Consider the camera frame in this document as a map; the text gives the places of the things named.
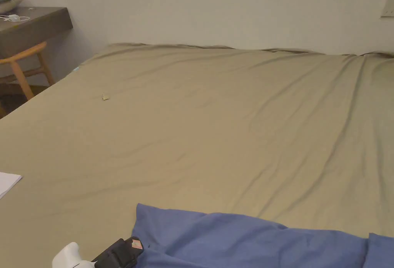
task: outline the mattress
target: mattress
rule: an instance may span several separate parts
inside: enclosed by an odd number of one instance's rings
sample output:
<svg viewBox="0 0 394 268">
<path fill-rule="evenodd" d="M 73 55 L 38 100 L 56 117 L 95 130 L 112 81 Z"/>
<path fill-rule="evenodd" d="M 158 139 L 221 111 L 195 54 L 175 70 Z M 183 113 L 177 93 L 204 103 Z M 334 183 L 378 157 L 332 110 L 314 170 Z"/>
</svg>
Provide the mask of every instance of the mattress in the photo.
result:
<svg viewBox="0 0 394 268">
<path fill-rule="evenodd" d="M 394 59 L 114 44 L 0 120 L 4 267 L 92 259 L 135 207 L 394 236 Z"/>
</svg>

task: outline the white earphone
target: white earphone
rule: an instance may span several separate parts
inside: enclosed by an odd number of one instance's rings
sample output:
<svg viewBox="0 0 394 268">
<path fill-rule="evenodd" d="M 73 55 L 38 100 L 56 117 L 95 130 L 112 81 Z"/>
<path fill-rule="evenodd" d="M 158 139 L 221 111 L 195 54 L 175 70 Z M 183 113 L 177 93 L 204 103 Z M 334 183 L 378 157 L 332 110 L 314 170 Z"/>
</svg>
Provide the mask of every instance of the white earphone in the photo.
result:
<svg viewBox="0 0 394 268">
<path fill-rule="evenodd" d="M 29 20 L 29 17 L 20 17 L 18 15 L 0 15 L 0 18 L 9 22 L 23 22 Z"/>
</svg>

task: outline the dark gray desk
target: dark gray desk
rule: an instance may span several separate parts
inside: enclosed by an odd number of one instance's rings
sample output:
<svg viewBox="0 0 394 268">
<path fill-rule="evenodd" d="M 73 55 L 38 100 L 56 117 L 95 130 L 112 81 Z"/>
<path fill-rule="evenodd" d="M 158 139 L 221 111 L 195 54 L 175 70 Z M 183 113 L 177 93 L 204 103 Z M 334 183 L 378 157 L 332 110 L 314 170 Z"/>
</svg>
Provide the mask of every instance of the dark gray desk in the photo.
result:
<svg viewBox="0 0 394 268">
<path fill-rule="evenodd" d="M 11 57 L 34 45 L 72 29 L 67 8 L 18 7 L 10 14 L 30 17 L 24 22 L 6 22 L 0 19 L 0 59 Z"/>
</svg>

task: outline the white device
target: white device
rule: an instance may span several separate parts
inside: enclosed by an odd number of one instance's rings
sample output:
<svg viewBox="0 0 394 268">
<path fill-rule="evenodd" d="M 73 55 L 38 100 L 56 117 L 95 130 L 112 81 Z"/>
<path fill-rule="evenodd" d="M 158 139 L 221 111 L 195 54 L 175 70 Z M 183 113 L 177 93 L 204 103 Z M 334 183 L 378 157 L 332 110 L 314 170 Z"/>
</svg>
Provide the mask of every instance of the white device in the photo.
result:
<svg viewBox="0 0 394 268">
<path fill-rule="evenodd" d="M 71 242 L 62 249 L 52 261 L 52 268 L 94 268 L 95 263 L 82 260 L 79 255 L 79 245 Z"/>
<path fill-rule="evenodd" d="M 9 22 L 23 22 L 29 20 L 29 17 L 20 17 L 18 15 L 0 15 L 0 18 Z"/>
</svg>

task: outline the light switch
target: light switch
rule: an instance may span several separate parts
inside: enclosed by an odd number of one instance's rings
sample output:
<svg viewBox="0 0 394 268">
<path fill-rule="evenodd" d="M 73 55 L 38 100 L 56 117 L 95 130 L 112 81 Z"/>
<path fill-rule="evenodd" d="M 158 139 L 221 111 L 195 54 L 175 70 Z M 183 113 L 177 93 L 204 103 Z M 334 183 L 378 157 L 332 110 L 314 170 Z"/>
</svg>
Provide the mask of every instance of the light switch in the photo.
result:
<svg viewBox="0 0 394 268">
<path fill-rule="evenodd" d="M 394 18 L 394 0 L 387 0 L 384 6 L 382 18 Z"/>
</svg>

